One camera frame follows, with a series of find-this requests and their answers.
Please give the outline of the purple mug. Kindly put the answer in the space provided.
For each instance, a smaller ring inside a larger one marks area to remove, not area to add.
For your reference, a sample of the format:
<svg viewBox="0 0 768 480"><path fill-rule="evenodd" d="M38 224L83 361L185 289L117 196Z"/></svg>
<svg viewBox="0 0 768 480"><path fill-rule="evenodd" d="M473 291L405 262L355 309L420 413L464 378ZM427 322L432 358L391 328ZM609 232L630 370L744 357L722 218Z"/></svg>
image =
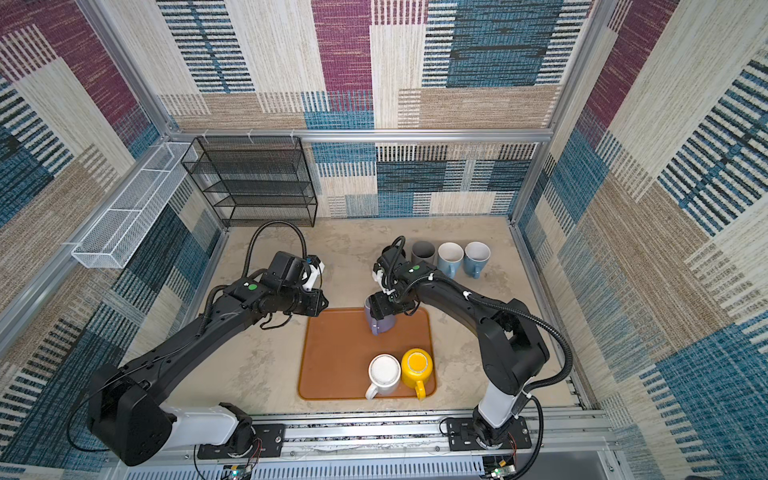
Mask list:
<svg viewBox="0 0 768 480"><path fill-rule="evenodd" d="M387 315L381 320L375 319L371 313L371 304L369 299L365 301L364 312L368 327L374 336L378 336L391 330L396 324L396 317L394 315Z"/></svg>

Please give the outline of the grey mug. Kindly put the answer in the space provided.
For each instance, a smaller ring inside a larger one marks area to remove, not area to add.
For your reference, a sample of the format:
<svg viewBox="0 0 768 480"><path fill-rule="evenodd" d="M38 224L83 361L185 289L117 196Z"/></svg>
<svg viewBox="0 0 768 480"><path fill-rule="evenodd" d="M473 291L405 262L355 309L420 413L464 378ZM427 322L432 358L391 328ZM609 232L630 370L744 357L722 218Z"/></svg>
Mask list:
<svg viewBox="0 0 768 480"><path fill-rule="evenodd" d="M436 247L428 241L416 241L411 247L411 262L419 264L425 262L431 266L436 266Z"/></svg>

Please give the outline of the light blue mug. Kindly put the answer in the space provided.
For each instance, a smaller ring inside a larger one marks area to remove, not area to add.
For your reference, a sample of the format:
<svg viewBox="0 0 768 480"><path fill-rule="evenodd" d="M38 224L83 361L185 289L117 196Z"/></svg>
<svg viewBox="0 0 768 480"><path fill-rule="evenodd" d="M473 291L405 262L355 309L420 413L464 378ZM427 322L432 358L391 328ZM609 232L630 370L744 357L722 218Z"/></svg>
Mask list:
<svg viewBox="0 0 768 480"><path fill-rule="evenodd" d="M455 242L444 242L437 249L437 268L448 278L454 279L462 266L464 249Z"/></svg>

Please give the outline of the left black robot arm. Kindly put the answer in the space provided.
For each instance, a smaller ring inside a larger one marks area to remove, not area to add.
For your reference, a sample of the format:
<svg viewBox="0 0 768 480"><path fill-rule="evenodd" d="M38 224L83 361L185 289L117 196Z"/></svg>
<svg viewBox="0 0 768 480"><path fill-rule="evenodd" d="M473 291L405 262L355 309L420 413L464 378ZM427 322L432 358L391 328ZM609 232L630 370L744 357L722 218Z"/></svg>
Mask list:
<svg viewBox="0 0 768 480"><path fill-rule="evenodd" d="M121 367L95 370L66 425L83 410L88 432L101 443L97 450L115 454L127 466L187 446L234 458L252 455L259 442L242 409L227 402L184 409L166 401L197 366L251 326L272 328L276 313L318 316L329 305L323 270L319 257L307 251L278 251L268 267L256 271L245 266L240 278L213 287L203 312L167 340Z"/></svg>

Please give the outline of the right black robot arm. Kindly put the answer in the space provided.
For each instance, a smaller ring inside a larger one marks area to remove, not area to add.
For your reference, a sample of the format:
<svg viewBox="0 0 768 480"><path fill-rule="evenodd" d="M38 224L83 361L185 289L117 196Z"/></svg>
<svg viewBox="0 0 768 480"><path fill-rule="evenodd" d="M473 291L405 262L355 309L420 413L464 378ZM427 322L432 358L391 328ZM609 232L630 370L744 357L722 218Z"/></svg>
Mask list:
<svg viewBox="0 0 768 480"><path fill-rule="evenodd" d="M532 315L521 301L486 297L435 266L413 263L404 246L405 238L397 237L372 267L381 290L368 297L371 315L379 320L426 304L476 336L489 385L473 411L473 428L482 447L496 448L532 400L533 391L571 374L573 350L560 331Z"/></svg>

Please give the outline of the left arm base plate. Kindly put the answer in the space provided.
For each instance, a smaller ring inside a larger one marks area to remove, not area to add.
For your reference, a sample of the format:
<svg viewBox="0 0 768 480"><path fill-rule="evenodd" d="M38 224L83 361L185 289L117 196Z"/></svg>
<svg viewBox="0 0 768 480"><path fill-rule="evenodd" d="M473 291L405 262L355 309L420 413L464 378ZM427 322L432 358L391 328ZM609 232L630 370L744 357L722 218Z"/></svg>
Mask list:
<svg viewBox="0 0 768 480"><path fill-rule="evenodd" d="M282 453L285 430L284 424L251 424L223 445L199 446L196 458L235 461L277 458Z"/></svg>

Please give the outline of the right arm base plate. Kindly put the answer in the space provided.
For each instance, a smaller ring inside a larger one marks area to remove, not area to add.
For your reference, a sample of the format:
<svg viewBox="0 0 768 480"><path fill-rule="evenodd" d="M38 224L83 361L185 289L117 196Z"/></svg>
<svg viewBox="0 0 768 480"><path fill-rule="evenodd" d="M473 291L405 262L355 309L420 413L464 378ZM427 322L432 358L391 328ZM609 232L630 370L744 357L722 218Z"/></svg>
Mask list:
<svg viewBox="0 0 768 480"><path fill-rule="evenodd" d="M451 451L530 449L533 446L530 430L524 418L511 419L498 437L485 441L478 434L472 418L446 417L439 422Z"/></svg>

